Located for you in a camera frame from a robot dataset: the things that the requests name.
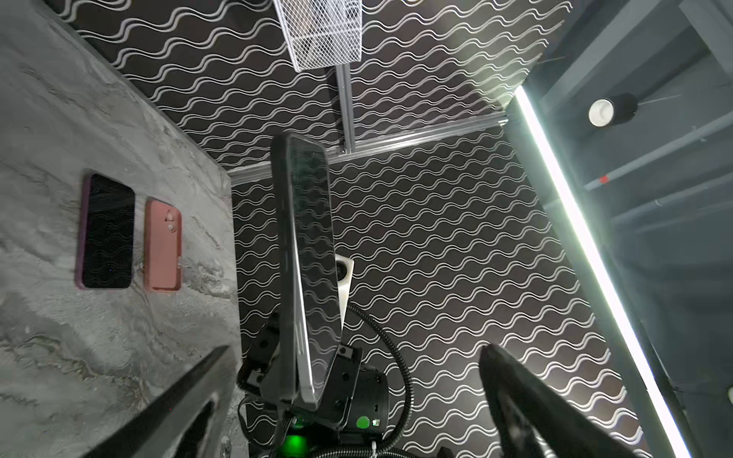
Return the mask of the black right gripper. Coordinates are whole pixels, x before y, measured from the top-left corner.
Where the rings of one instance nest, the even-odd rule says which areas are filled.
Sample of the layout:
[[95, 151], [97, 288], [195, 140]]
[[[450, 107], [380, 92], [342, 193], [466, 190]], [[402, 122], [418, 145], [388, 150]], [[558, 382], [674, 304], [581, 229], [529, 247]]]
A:
[[310, 427], [317, 425], [346, 435], [383, 435], [389, 423], [389, 384], [384, 372], [361, 361], [362, 350], [340, 345], [326, 388], [317, 406], [281, 402], [279, 359], [280, 317], [274, 314], [250, 345], [237, 385], [266, 406], [291, 408]]

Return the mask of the black phone case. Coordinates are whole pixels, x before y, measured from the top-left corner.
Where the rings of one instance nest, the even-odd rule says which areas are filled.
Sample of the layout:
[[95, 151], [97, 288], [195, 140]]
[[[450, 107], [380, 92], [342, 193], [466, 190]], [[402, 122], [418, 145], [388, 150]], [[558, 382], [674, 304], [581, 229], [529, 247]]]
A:
[[273, 139], [270, 164], [278, 224], [281, 302], [280, 316], [280, 399], [292, 402], [298, 395], [297, 345], [295, 332], [295, 267], [294, 222], [291, 191], [292, 134], [280, 134]]

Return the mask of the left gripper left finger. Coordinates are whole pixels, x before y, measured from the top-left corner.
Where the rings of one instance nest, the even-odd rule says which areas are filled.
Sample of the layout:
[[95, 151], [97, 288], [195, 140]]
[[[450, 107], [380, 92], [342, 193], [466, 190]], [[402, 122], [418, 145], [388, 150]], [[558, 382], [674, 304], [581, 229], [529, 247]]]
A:
[[235, 351], [214, 348], [88, 457], [217, 457], [235, 385]]

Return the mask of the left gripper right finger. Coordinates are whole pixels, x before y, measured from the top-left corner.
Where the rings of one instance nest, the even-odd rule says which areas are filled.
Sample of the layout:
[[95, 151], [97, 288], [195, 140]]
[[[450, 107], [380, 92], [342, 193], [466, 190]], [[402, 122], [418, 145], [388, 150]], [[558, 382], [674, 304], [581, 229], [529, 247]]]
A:
[[498, 345], [481, 348], [478, 369], [504, 457], [632, 457]]

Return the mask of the pink phone case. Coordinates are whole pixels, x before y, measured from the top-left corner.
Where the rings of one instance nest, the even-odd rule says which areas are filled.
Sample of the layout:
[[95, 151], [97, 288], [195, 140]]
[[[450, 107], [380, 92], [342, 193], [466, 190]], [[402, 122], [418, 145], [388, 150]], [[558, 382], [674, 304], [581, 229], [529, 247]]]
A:
[[174, 206], [149, 198], [144, 227], [144, 283], [154, 292], [181, 288], [182, 217]]

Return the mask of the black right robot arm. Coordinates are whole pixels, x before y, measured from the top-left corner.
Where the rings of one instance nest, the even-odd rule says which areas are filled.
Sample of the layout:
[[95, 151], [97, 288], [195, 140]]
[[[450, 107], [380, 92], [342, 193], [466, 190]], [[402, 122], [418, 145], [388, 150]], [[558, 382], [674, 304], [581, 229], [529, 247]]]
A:
[[[317, 410], [265, 400], [265, 359], [274, 355], [275, 339], [281, 335], [278, 317], [273, 316], [261, 329], [242, 361], [237, 378], [238, 388], [245, 392], [237, 408], [237, 417], [251, 457], [413, 456], [411, 452], [397, 447], [412, 417], [414, 387], [410, 369], [398, 345], [366, 310], [348, 305], [347, 312], [374, 331], [400, 371], [404, 400], [396, 426], [387, 428], [391, 411], [387, 375], [363, 364], [362, 351], [351, 345], [342, 345], [337, 351], [326, 395]], [[256, 439], [254, 427], [247, 423], [242, 412], [248, 402], [255, 403], [261, 412], [277, 416], [270, 439], [263, 442]]]

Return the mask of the black phone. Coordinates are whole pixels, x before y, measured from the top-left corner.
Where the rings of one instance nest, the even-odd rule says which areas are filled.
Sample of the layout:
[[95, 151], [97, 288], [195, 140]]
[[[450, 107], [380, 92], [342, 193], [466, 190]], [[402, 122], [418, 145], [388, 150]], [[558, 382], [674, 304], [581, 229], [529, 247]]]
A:
[[297, 281], [296, 323], [300, 397], [317, 408], [342, 339], [325, 149], [297, 135], [286, 137]]

